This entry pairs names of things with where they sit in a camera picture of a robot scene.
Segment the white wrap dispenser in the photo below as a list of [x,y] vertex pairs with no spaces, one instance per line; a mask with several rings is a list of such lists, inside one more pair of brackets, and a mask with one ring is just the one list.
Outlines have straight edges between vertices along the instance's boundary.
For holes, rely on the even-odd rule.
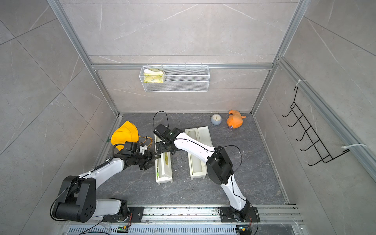
[[[200,142],[200,143],[202,143],[205,146],[212,147],[212,139],[211,139],[211,136],[210,136],[210,132],[209,132],[209,127],[208,126],[199,127],[199,128],[186,129],[185,133],[187,134],[187,132],[189,130],[197,131],[198,137],[197,137],[197,140],[195,140],[196,142]],[[202,153],[203,148],[201,148],[198,145],[195,145],[193,143],[191,143],[191,144],[192,144],[192,146],[195,146],[193,152],[188,152],[191,180],[193,180],[195,178],[203,178],[203,179],[205,179],[205,177],[208,174],[208,170],[207,170],[207,166],[206,166],[206,161],[203,160],[203,158],[201,156],[196,155],[198,153]],[[202,172],[193,173],[192,160],[191,160],[191,156],[192,155],[195,156],[196,158],[198,158],[201,161]]]
[[161,153],[160,158],[155,160],[155,180],[158,185],[173,182],[171,168],[171,153]]

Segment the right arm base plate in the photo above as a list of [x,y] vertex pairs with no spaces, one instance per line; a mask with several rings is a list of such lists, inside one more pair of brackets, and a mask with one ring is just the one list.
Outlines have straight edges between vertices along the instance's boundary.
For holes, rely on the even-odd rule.
[[241,211],[237,211],[231,206],[220,207],[218,210],[221,222],[260,222],[259,212],[256,207],[246,205]]

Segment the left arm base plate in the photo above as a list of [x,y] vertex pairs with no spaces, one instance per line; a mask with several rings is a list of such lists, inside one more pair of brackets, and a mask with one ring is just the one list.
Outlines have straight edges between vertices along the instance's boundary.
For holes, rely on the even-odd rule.
[[128,207],[124,211],[124,214],[104,216],[103,222],[122,223],[131,221],[131,223],[140,223],[143,218],[144,209],[145,207]]

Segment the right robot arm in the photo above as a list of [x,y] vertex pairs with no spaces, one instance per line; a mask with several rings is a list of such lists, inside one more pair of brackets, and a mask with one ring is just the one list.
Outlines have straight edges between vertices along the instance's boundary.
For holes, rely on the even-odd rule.
[[157,142],[157,153],[184,150],[203,161],[207,167],[208,177],[220,185],[227,195],[234,219],[245,222],[249,218],[252,206],[236,183],[233,164],[224,147],[205,145],[182,130],[178,128],[169,130],[163,124],[154,128],[154,134],[160,139]]

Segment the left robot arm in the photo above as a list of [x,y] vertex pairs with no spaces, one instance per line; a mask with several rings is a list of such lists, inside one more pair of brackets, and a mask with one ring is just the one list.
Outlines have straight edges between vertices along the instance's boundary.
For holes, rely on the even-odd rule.
[[147,170],[155,165],[160,155],[143,144],[126,142],[116,144],[104,163],[78,176],[67,176],[57,198],[51,205],[50,216],[55,221],[85,223],[100,217],[103,221],[123,222],[130,219],[125,199],[98,199],[97,189],[117,173],[137,165]]

